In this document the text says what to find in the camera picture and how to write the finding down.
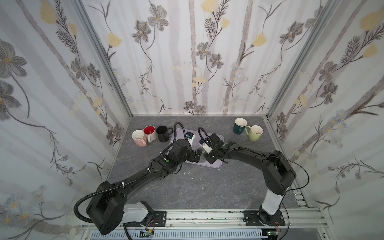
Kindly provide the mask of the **grey ceramic mug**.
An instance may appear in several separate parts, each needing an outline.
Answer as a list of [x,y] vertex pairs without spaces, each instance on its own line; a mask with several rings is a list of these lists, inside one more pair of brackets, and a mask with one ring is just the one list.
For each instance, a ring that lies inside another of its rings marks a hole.
[[202,153],[201,155],[200,155],[200,158],[199,158],[199,162],[198,162],[199,164],[204,164],[204,163],[207,163],[207,160],[206,160],[206,158],[205,158],[205,154],[204,153]]

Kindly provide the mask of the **dark green ceramic mug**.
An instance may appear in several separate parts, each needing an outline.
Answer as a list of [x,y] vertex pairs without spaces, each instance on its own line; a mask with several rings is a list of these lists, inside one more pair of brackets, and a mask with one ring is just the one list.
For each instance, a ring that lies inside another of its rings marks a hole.
[[234,122],[233,132],[236,135],[240,135],[245,130],[246,126],[248,125],[247,120],[244,118],[236,118]]

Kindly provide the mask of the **light green ceramic mug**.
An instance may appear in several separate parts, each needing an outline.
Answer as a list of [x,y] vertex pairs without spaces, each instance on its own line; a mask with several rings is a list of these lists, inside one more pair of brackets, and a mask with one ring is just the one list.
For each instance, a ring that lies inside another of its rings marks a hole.
[[245,131],[248,135],[248,139],[251,142],[256,142],[260,139],[262,134],[264,133],[264,130],[262,127],[258,125],[253,125],[253,126],[246,126]]

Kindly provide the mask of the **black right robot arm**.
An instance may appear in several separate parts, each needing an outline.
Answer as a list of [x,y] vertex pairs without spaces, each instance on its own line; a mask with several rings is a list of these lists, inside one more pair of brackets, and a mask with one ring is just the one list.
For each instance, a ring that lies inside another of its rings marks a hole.
[[271,153],[262,152],[233,141],[224,142],[216,134],[200,140],[200,144],[205,149],[205,158],[210,163],[216,160],[237,160],[262,171],[268,190],[259,208],[258,221],[262,225],[270,225],[297,177],[284,155],[277,150]]

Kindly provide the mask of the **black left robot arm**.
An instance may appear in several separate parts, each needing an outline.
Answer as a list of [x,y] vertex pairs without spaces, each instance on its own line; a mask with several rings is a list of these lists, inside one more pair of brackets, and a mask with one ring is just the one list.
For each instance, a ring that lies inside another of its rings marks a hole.
[[189,141],[178,139],[138,173],[112,184],[101,183],[94,193],[82,198],[91,200],[84,221],[94,224],[102,235],[109,234],[121,224],[129,198],[151,182],[175,174],[184,162],[199,161],[202,153],[200,148],[193,150]]

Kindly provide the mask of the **pink ceramic mug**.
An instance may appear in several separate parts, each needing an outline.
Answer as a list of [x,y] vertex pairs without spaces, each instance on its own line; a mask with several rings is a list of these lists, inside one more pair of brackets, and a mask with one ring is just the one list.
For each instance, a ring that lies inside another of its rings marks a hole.
[[135,130],[131,137],[138,147],[146,147],[148,145],[147,136],[143,130]]

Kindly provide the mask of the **cream mug red inside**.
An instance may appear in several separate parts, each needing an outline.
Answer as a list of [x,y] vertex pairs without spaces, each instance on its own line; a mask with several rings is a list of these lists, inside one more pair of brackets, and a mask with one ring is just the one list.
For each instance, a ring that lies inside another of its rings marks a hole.
[[149,143],[155,141],[158,137],[156,128],[154,126],[146,126],[143,129]]

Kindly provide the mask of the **black ceramic mug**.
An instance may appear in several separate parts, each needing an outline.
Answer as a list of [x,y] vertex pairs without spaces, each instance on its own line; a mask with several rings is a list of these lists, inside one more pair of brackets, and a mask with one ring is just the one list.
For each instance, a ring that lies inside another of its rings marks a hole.
[[171,134],[173,134],[174,129],[168,128],[167,126],[159,126],[156,130],[158,139],[161,143],[166,143],[169,141]]

